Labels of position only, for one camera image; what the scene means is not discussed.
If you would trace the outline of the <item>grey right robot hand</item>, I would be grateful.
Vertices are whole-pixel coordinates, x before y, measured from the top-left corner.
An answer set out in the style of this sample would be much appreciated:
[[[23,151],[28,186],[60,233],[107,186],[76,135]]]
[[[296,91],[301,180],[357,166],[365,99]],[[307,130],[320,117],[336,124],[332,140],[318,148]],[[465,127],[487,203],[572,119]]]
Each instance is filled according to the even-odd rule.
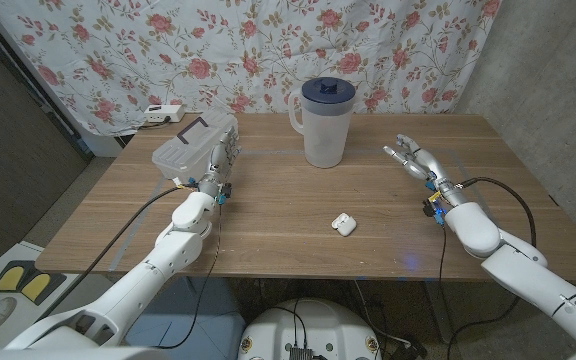
[[[427,150],[421,148],[412,138],[397,135],[397,145],[401,151],[384,146],[383,151],[400,164],[413,178],[430,182],[435,192],[439,192],[444,201],[451,207],[458,207],[468,202],[462,190],[450,179],[441,163]]]

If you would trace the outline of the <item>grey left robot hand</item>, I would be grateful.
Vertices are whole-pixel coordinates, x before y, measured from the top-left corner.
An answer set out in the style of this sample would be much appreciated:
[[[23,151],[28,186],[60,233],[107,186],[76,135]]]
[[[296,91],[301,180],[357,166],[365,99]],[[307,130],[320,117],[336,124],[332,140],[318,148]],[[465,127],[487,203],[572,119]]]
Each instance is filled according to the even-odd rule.
[[[220,135],[218,142],[209,152],[206,172],[197,185],[199,192],[209,195],[219,205],[223,203],[223,198],[230,197],[230,191],[223,193],[223,188],[226,187],[233,164],[241,152],[238,141],[239,134],[234,126]]]

